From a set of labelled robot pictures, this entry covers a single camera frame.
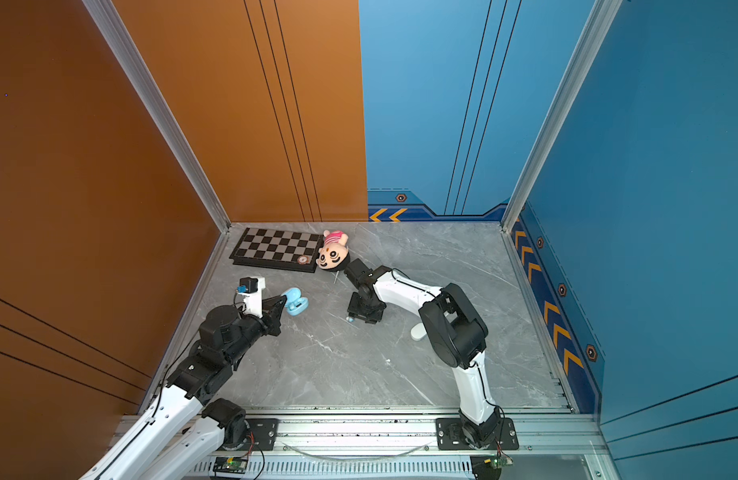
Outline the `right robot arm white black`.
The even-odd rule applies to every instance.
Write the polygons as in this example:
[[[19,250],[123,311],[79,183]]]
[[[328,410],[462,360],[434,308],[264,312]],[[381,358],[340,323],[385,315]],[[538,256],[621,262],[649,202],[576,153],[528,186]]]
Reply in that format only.
[[[345,273],[355,288],[348,316],[377,323],[389,305],[417,315],[414,335],[426,338],[453,370],[464,440],[476,449],[495,441],[504,420],[485,373],[489,330],[464,291],[454,283],[422,284],[386,266],[372,270],[359,259],[351,261]]]

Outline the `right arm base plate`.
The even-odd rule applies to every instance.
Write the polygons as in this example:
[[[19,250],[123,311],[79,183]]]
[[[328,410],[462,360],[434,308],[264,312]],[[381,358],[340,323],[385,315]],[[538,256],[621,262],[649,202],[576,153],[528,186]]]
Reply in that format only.
[[[510,418],[498,418],[475,425],[462,418],[437,418],[436,440],[439,450],[517,451],[518,436]]]

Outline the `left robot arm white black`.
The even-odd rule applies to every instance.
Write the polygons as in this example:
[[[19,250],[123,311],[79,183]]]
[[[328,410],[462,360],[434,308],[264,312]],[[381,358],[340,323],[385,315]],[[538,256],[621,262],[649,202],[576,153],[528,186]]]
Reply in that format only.
[[[250,437],[246,411],[218,399],[248,350],[281,333],[287,297],[248,295],[207,314],[199,338],[158,397],[84,479],[181,479],[210,453]]]

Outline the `blue earbud case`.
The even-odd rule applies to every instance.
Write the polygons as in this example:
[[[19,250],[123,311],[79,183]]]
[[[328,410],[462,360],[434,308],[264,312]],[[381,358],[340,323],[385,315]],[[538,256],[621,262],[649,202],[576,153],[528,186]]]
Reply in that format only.
[[[300,315],[309,306],[309,299],[304,297],[297,287],[286,290],[284,296],[286,297],[285,309],[291,316]]]

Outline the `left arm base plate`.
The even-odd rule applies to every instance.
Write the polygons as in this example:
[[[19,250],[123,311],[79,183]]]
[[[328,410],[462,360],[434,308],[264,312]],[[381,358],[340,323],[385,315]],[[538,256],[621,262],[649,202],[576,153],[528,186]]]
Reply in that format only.
[[[278,436],[277,418],[246,418],[225,428],[222,448],[227,451],[272,451]]]

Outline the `white earbud case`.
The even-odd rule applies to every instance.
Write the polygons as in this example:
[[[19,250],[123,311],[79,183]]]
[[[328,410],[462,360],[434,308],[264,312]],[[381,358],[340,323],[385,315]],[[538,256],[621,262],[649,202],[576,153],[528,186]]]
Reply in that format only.
[[[410,331],[411,338],[414,341],[420,341],[427,336],[427,331],[423,323],[416,324]]]

